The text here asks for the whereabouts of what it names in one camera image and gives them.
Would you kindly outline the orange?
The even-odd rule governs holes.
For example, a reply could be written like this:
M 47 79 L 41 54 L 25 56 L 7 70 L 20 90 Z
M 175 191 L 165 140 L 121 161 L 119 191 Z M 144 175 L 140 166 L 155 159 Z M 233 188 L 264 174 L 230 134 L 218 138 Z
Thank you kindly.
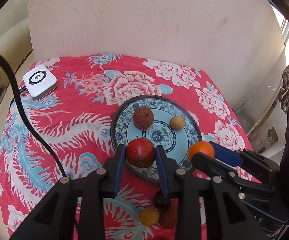
M 211 145 L 211 143 L 207 141 L 198 141 L 195 144 L 193 144 L 189 150 L 188 150 L 188 159 L 189 162 L 192 162 L 192 158 L 194 155 L 202 153 L 204 155 L 207 155 L 211 158 L 214 158 L 215 153 L 214 153 L 214 148 Z

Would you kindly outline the tan longan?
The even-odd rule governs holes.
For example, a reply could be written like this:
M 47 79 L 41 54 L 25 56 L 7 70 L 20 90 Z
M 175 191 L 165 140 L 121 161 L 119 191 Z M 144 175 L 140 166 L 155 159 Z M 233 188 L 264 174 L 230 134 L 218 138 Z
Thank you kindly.
M 185 127 L 185 120 L 182 116 L 174 116 L 170 119 L 169 125 L 172 129 L 179 131 Z

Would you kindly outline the wrinkled brown-red apple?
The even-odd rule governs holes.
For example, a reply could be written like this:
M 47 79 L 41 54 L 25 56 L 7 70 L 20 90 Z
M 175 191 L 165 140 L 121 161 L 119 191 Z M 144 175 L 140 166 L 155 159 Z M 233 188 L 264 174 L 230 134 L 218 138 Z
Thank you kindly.
M 154 121 L 154 115 L 147 106 L 138 108 L 133 114 L 133 122 L 137 128 L 147 129 Z

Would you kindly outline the dark red apple centre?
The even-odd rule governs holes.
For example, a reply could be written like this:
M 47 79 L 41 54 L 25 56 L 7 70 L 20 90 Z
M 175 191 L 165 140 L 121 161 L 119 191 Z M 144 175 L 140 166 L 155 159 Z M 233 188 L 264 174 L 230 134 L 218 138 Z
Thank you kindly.
M 177 206 L 171 205 L 160 212 L 159 224 L 163 229 L 175 229 L 177 223 Z

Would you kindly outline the dark plum upper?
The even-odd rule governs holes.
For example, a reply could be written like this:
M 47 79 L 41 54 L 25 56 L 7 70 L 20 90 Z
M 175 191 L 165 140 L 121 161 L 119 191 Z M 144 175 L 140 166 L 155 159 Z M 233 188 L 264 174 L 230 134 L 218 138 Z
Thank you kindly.
M 153 196 L 153 205 L 159 210 L 166 209 L 170 206 L 172 199 L 167 198 L 162 190 L 157 191 L 157 193 Z

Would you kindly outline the yellow longan near apples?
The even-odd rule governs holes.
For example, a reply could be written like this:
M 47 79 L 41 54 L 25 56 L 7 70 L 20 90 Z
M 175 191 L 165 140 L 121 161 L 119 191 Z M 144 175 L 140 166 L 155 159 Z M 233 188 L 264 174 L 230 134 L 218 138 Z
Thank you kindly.
M 139 221 L 145 226 L 152 226 L 158 223 L 160 213 L 152 207 L 143 209 L 139 215 Z

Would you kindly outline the blue patterned ceramic plate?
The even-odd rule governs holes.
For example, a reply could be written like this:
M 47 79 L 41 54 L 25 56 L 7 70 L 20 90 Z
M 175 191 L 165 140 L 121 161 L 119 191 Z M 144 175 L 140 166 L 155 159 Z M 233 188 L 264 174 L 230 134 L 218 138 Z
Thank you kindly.
M 152 125 L 147 129 L 140 129 L 134 125 L 133 114 L 140 108 L 147 106 L 154 115 Z M 182 116 L 185 127 L 179 131 L 172 129 L 169 121 L 174 116 Z M 176 161 L 179 168 L 193 172 L 194 167 L 189 162 L 188 150 L 202 136 L 193 116 L 176 102 L 157 95 L 140 95 L 123 100 L 113 115 L 110 127 L 110 139 L 114 150 L 120 144 L 128 143 L 136 138 L 147 138 L 153 145 L 161 145 L 167 157 Z

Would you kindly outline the white square wireless device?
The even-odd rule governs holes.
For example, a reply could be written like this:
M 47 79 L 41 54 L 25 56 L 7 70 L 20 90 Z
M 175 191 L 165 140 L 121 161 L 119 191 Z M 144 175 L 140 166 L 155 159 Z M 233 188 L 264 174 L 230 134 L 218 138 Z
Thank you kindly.
M 40 100 L 58 86 L 57 78 L 43 64 L 25 73 L 23 81 L 33 100 Z

